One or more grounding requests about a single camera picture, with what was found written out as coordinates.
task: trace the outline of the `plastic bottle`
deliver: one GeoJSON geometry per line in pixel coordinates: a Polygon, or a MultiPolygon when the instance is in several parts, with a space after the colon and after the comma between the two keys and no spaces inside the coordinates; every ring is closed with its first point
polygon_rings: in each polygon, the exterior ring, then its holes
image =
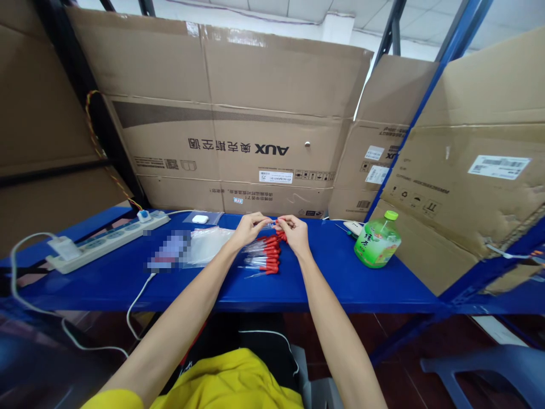
{"type": "Polygon", "coordinates": [[[394,223],[397,216],[397,213],[388,210],[383,218],[372,220],[363,227],[354,252],[367,267],[384,267],[401,244],[401,236],[394,223]]]}

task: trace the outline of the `bottle label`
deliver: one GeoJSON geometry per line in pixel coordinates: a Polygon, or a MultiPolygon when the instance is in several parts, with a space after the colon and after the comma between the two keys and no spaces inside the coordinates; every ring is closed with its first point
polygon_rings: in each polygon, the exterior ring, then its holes
{"type": "Polygon", "coordinates": [[[392,258],[401,240],[388,241],[373,226],[367,223],[363,228],[363,237],[358,240],[356,251],[370,265],[383,265],[392,258]]]}

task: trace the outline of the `flattened cardboard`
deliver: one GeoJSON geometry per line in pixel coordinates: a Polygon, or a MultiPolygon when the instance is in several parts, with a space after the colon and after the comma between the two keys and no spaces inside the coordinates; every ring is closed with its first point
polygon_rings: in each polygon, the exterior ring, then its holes
{"type": "Polygon", "coordinates": [[[381,183],[366,182],[373,166],[389,168],[437,69],[436,62],[383,56],[367,82],[334,181],[330,214],[363,220],[360,202],[381,183]],[[370,151],[380,152],[369,155],[370,151]]]}
{"type": "Polygon", "coordinates": [[[102,92],[354,115],[373,53],[251,31],[69,10],[102,92]]]}
{"type": "Polygon", "coordinates": [[[545,27],[446,66],[417,126],[542,123],[545,27]]]}
{"type": "Polygon", "coordinates": [[[513,270],[490,283],[482,293],[490,295],[507,293],[539,274],[541,270],[543,270],[543,266],[533,262],[518,264],[513,270]]]}
{"type": "Polygon", "coordinates": [[[322,41],[202,26],[212,103],[351,118],[373,53],[322,41]]]}
{"type": "MultiPolygon", "coordinates": [[[[0,3],[0,71],[0,176],[98,159],[85,113],[29,0],[0,3]]],[[[104,169],[4,187],[0,257],[32,233],[59,232],[123,200],[104,169]]]]}
{"type": "Polygon", "coordinates": [[[139,176],[150,204],[162,209],[223,211],[219,181],[139,176]]]}
{"type": "Polygon", "coordinates": [[[247,214],[260,211],[267,216],[293,214],[322,219],[333,189],[260,185],[256,183],[221,184],[225,189],[226,213],[247,214]]]}
{"type": "Polygon", "coordinates": [[[538,44],[545,28],[449,64],[382,195],[477,257],[491,254],[486,243],[507,247],[545,213],[545,57],[531,51],[538,44]],[[490,165],[474,168],[479,155],[492,156],[490,165]],[[505,168],[517,158],[530,163],[505,168]],[[490,173],[494,164],[508,177],[490,173]]]}
{"type": "Polygon", "coordinates": [[[286,185],[331,187],[350,127],[347,119],[214,106],[224,181],[262,182],[260,172],[293,175],[286,185]],[[240,152],[246,146],[246,152],[240,152]]]}
{"type": "Polygon", "coordinates": [[[259,183],[260,172],[282,172],[291,186],[331,187],[350,126],[339,118],[106,99],[135,172],[150,176],[259,183]]]}
{"type": "Polygon", "coordinates": [[[200,26],[67,9],[101,92],[210,103],[200,26]]]}
{"type": "Polygon", "coordinates": [[[407,128],[407,126],[357,120],[352,125],[346,140],[345,151],[337,170],[335,187],[378,191],[382,184],[366,182],[366,178],[373,166],[389,168],[392,165],[407,128]],[[375,148],[383,149],[378,158],[367,154],[375,148]]]}
{"type": "Polygon", "coordinates": [[[401,245],[396,256],[433,294],[441,295],[479,262],[474,255],[383,200],[375,207],[371,220],[384,217],[387,210],[399,214],[396,227],[401,245]]]}
{"type": "Polygon", "coordinates": [[[220,179],[210,105],[105,99],[136,174],[220,179]]]}
{"type": "Polygon", "coordinates": [[[357,119],[410,125],[439,63],[384,55],[363,89],[357,119]]]}
{"type": "MultiPolygon", "coordinates": [[[[0,223],[5,229],[0,257],[4,258],[22,238],[40,231],[67,229],[124,201],[125,196],[104,169],[92,169],[4,187],[0,200],[0,223]]],[[[30,240],[22,247],[33,243],[30,240]]]]}
{"type": "Polygon", "coordinates": [[[346,190],[335,187],[329,203],[329,218],[364,221],[376,194],[375,191],[346,190]]]}
{"type": "Polygon", "coordinates": [[[545,203],[544,125],[415,128],[381,196],[475,256],[545,203]],[[515,180],[469,173],[478,155],[530,158],[515,180]]]}
{"type": "Polygon", "coordinates": [[[2,26],[0,39],[0,176],[97,160],[83,109],[53,46],[2,26]]]}

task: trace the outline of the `power strip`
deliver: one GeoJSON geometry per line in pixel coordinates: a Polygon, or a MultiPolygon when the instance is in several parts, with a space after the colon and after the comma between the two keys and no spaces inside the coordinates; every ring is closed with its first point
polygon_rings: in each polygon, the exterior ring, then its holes
{"type": "Polygon", "coordinates": [[[151,212],[150,216],[152,218],[148,222],[142,223],[138,219],[134,219],[118,228],[78,243],[77,246],[82,251],[82,255],[73,260],[65,261],[60,256],[47,256],[45,259],[53,266],[50,270],[55,269],[62,274],[71,273],[128,242],[138,239],[145,230],[154,230],[170,220],[170,217],[160,210],[151,212]]]}

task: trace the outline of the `yellow shirt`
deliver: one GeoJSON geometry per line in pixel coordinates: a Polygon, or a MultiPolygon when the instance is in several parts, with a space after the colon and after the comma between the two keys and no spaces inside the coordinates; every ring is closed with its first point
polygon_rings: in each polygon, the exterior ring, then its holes
{"type": "MultiPolygon", "coordinates": [[[[198,361],[178,378],[153,409],[219,408],[302,409],[297,392],[278,385],[267,366],[252,351],[237,349],[198,361]]],[[[138,395],[129,390],[110,390],[91,398],[82,409],[143,409],[138,395]]]]}

